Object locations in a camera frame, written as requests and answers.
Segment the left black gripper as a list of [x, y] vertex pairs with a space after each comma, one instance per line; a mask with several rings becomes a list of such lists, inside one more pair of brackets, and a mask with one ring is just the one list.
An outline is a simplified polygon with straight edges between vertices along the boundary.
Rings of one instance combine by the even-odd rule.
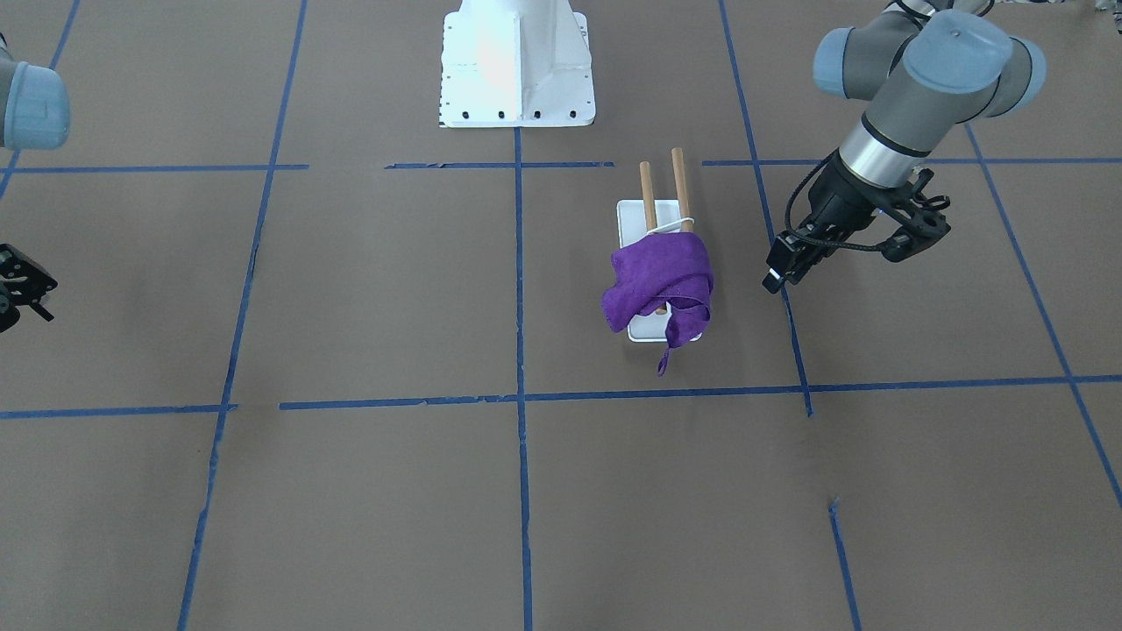
[[808, 200], [811, 212], [802, 221], [802, 239], [794, 231], [782, 231], [770, 247], [767, 274], [763, 287], [775, 294], [785, 284], [798, 284], [813, 265], [824, 259], [826, 249], [885, 252], [892, 241], [874, 246], [849, 243], [847, 239], [870, 228], [877, 209], [892, 205], [894, 188], [880, 188], [862, 180], [833, 150], [813, 171]]

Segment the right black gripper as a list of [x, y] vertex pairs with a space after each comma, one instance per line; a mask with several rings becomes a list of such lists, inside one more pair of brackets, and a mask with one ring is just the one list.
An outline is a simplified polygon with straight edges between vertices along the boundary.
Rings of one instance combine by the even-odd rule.
[[55, 319], [44, 305], [44, 300], [59, 286], [59, 282], [12, 244], [1, 244], [1, 332], [19, 323], [22, 307], [30, 308], [45, 321]]

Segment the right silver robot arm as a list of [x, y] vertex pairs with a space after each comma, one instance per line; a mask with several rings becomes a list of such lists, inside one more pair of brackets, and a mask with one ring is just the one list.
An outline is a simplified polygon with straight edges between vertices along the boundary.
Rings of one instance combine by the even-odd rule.
[[[67, 85], [55, 68], [36, 67], [16, 60], [1, 37], [1, 131], [3, 148], [57, 149], [68, 139], [71, 100]], [[19, 323], [22, 308], [52, 321], [43, 302], [59, 286], [33, 256], [12, 244], [1, 244], [1, 331]]]

